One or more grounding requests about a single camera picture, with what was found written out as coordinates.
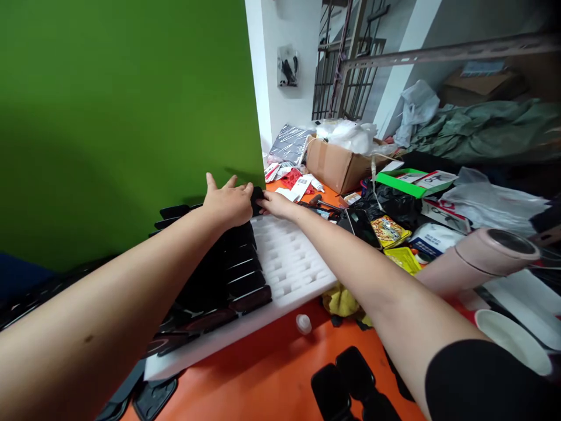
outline yellow snack bag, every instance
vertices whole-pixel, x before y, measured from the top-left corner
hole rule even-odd
[[[411,275],[416,274],[422,269],[409,247],[384,250],[384,254]]]
[[[387,215],[373,220],[370,225],[383,249],[397,247],[411,235],[411,231],[403,229]]]

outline pink tumbler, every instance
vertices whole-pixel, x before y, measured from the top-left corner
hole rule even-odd
[[[539,259],[530,241],[508,231],[480,228],[447,249],[416,277],[435,294],[449,297],[522,270]]]

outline green backdrop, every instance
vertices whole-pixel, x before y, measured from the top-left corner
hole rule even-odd
[[[243,0],[0,2],[0,251],[65,270],[263,185]]]

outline white foam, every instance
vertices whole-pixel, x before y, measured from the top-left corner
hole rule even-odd
[[[273,301],[247,316],[163,356],[146,360],[144,379],[165,379],[319,296],[335,285],[335,275],[310,240],[293,223],[274,216],[251,219],[263,275]]]

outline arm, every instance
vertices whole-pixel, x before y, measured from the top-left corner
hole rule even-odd
[[[253,186],[205,203],[0,333],[0,419],[94,419],[146,349],[204,255],[251,215]]]
[[[266,192],[264,213],[298,225],[372,319],[401,377],[430,419],[425,376],[433,357],[463,339],[489,340],[384,254],[284,196]]]

